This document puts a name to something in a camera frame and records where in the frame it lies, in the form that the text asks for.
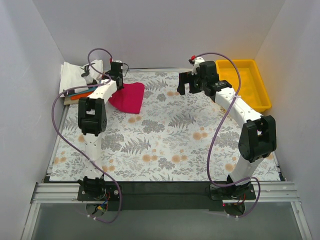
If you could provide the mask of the teal folded t shirt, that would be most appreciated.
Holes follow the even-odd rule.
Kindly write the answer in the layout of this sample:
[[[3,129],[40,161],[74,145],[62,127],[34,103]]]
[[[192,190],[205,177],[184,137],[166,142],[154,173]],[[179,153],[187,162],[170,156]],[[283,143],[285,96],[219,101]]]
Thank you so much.
[[[76,92],[75,90],[73,92],[68,93],[66,96],[67,97],[72,97],[72,96],[76,96],[76,95],[81,95],[84,93],[92,93],[97,89],[97,87],[89,87],[87,90],[82,90],[79,92]]]

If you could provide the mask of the orange folded t shirt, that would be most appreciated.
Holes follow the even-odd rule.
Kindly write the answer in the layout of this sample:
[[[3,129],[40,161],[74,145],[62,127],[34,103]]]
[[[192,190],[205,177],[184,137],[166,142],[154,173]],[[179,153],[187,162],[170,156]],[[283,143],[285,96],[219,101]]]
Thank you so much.
[[[86,98],[86,97],[88,97],[88,96],[91,95],[92,93],[93,93],[92,91],[82,92],[82,93],[79,93],[79,94],[76,94],[76,95],[72,95],[72,96],[70,97],[70,99],[71,99],[72,101],[74,101],[74,100],[79,100],[80,98]]]

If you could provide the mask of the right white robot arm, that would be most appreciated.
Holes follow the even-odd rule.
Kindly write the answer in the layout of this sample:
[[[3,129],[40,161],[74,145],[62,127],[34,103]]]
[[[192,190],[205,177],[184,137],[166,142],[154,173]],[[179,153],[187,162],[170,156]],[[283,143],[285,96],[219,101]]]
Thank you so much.
[[[214,61],[193,57],[189,62],[193,68],[179,74],[177,92],[185,95],[185,85],[189,85],[191,94],[204,92],[225,109],[224,120],[231,116],[241,128],[238,141],[240,157],[236,167],[225,183],[210,180],[216,189],[224,190],[230,198],[237,199],[248,189],[258,165],[276,150],[276,121],[271,115],[263,116],[255,111],[227,80],[221,80]]]

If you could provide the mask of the beige folded t shirt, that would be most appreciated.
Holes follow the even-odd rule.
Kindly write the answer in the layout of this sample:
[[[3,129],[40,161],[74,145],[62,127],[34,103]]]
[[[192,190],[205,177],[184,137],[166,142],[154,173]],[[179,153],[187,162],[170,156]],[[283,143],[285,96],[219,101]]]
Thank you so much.
[[[78,104],[79,103],[79,97],[65,97],[63,101],[64,106]]]

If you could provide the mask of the yellow plastic bin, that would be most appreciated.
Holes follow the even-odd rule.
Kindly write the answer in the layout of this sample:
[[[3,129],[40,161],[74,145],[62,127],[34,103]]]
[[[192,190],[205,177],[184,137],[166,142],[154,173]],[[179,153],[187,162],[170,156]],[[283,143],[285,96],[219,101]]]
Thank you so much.
[[[269,95],[260,75],[256,62],[253,59],[234,59],[240,78],[241,87],[239,95],[255,111],[263,113],[272,107]],[[215,62],[220,80],[228,81],[237,90],[239,79],[235,68],[228,60]]]

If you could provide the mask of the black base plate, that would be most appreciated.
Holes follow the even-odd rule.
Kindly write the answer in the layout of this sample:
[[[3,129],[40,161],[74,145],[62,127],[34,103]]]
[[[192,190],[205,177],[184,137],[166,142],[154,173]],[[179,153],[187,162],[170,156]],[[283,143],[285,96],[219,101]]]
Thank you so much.
[[[94,199],[79,184],[77,200],[102,204],[116,212],[140,210],[210,210],[222,211],[223,201],[241,203],[255,200],[257,192],[251,183],[244,187],[218,188],[209,181],[121,181],[105,182],[106,194]]]

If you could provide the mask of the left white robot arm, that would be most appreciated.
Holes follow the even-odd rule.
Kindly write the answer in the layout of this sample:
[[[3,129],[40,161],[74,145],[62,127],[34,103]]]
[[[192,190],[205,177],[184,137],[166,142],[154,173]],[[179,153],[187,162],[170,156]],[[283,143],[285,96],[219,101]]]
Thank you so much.
[[[107,127],[106,102],[123,86],[123,65],[120,60],[110,63],[110,70],[93,93],[78,101],[78,126],[83,134],[85,151],[89,163],[85,167],[84,178],[79,181],[84,192],[95,200],[106,196],[104,173],[102,170],[102,133]]]

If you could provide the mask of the floral table mat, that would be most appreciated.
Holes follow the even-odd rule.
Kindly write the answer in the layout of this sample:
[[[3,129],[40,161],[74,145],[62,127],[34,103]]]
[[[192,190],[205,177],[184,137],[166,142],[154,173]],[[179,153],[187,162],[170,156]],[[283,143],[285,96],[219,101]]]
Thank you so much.
[[[240,153],[241,128],[204,93],[180,95],[177,72],[129,72],[142,83],[139,114],[106,105],[102,169],[121,181],[225,181]]]

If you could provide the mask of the aluminium front rail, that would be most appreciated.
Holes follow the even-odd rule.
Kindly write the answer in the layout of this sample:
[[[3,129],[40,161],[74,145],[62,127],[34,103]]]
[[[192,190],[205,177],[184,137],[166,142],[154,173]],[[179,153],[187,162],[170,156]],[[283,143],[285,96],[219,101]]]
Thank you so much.
[[[75,182],[38,183],[24,240],[310,240],[292,182],[253,183],[241,199],[208,182],[106,184],[106,212]]]

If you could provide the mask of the magenta t shirt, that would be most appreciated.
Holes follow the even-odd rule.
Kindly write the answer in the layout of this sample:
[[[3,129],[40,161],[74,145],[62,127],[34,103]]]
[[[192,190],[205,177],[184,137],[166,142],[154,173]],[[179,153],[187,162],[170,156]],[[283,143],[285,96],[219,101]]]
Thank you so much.
[[[108,102],[118,111],[126,114],[139,114],[141,111],[145,85],[140,82],[124,84],[124,88],[118,90],[109,98]]]

